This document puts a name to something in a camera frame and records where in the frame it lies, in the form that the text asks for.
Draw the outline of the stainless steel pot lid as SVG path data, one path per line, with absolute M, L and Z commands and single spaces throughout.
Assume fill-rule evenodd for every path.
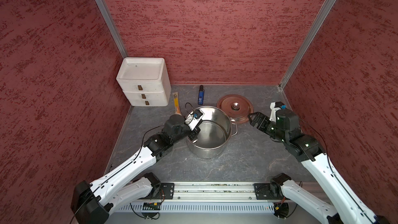
M 217 108 L 221 109 L 238 124 L 249 121 L 248 115 L 254 113 L 252 103 L 242 95 L 228 94 L 221 97 L 217 102 Z

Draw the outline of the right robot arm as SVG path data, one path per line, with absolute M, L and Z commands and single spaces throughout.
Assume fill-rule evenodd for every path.
M 330 203 L 304 190 L 284 173 L 274 177 L 270 189 L 274 196 L 285 197 L 310 213 L 323 224 L 387 224 L 386 217 L 376 215 L 345 182 L 331 162 L 326 150 L 313 136 L 304 134 L 300 118 L 286 108 L 276 108 L 272 117 L 256 112 L 248 115 L 250 124 L 285 149 L 314 177 Z

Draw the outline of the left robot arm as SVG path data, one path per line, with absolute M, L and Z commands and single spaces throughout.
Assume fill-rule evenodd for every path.
M 162 130 L 143 139 L 141 148 L 124 163 L 91 183 L 85 180 L 78 183 L 70 207 L 72 219 L 79 224 L 103 224 L 117 207 L 157 195 L 160 181 L 153 173 L 145 174 L 135 183 L 131 180 L 166 156 L 175 143 L 197 137 L 203 116 L 198 110 L 188 117 L 172 115 L 161 126 Z

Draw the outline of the orange yellow sachet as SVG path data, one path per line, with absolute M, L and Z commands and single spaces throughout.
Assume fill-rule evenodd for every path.
M 181 115 L 181 110 L 180 110 L 180 106 L 179 106 L 178 92 L 174 92 L 173 93 L 173 102 L 174 102 L 175 114 Z

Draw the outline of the blue black stapler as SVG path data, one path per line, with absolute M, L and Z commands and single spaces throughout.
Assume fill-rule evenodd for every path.
M 200 87 L 199 87 L 198 104 L 199 105 L 204 104 L 204 86 L 203 85 L 200 85 Z

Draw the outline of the white three-drawer box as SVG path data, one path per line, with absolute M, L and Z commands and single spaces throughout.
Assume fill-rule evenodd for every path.
M 163 107 L 169 104 L 171 83 L 163 58 L 124 58 L 117 82 L 132 106 Z

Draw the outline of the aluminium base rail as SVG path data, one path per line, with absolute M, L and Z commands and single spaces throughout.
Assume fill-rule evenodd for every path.
M 161 196 L 145 197 L 139 202 L 279 202 L 272 197 L 268 183 L 175 181 L 173 186 L 162 185 Z

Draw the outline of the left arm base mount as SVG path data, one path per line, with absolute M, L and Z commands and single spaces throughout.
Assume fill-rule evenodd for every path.
M 146 173 L 143 178 L 150 181 L 151 192 L 142 199 L 172 200 L 175 191 L 174 183 L 161 182 L 153 173 Z

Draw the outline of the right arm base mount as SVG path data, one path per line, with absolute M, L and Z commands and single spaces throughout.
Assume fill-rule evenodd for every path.
M 255 183 L 254 191 L 257 200 L 282 200 L 284 195 L 281 187 L 291 177 L 285 173 L 281 173 L 273 177 L 269 183 Z

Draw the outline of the aluminium right corner post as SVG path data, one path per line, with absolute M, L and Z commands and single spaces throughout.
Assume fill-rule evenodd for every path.
M 300 61 L 304 57 L 307 49 L 309 48 L 310 44 L 312 43 L 313 39 L 317 35 L 319 29 L 321 28 L 322 24 L 324 23 L 325 19 L 327 18 L 329 12 L 333 8 L 335 2 L 337 0 L 324 0 L 319 12 L 317 13 L 307 35 L 305 36 L 300 48 L 298 49 L 296 55 L 294 56 L 291 64 L 289 65 L 285 75 L 283 76 L 279 88 L 281 91 L 284 91 L 289 79 L 293 75 L 295 69 L 299 65 Z

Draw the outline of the aluminium corner post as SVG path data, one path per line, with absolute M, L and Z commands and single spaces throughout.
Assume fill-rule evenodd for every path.
M 317 35 L 319 29 L 321 28 L 322 24 L 324 23 L 325 19 L 327 18 L 329 12 L 333 8 L 335 2 L 337 0 L 324 0 L 319 12 L 317 13 L 307 35 L 305 36 L 300 48 L 298 49 L 296 55 L 294 56 L 291 64 L 289 65 L 285 75 L 283 76 L 279 88 L 281 91 L 284 91 L 289 79 L 293 75 L 295 69 L 299 65 L 300 61 L 304 57 L 307 49 L 309 48 L 310 44 L 312 43 L 313 39 Z
M 108 9 L 108 6 L 107 6 L 105 0 L 95 0 L 95 2 L 96 2 L 97 7 L 99 8 L 99 11 L 100 11 L 100 13 L 107 25 L 112 37 L 113 37 L 113 40 L 114 40 L 121 56 L 123 58 L 126 58 L 128 56 L 127 49 L 123 43 L 123 40 L 120 36 L 118 28 L 112 18 L 112 15 Z

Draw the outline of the aluminium left corner post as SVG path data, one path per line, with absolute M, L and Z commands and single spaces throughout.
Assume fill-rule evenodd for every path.
M 118 28 L 112 18 L 112 15 L 108 9 L 108 6 L 107 6 L 105 0 L 95 0 L 95 2 L 96 2 L 97 7 L 99 8 L 99 11 L 100 11 L 100 13 L 107 25 L 112 37 L 113 37 L 113 40 L 114 40 L 121 56 L 123 58 L 126 58 L 128 56 L 127 49 L 123 43 L 123 40 L 120 36 Z

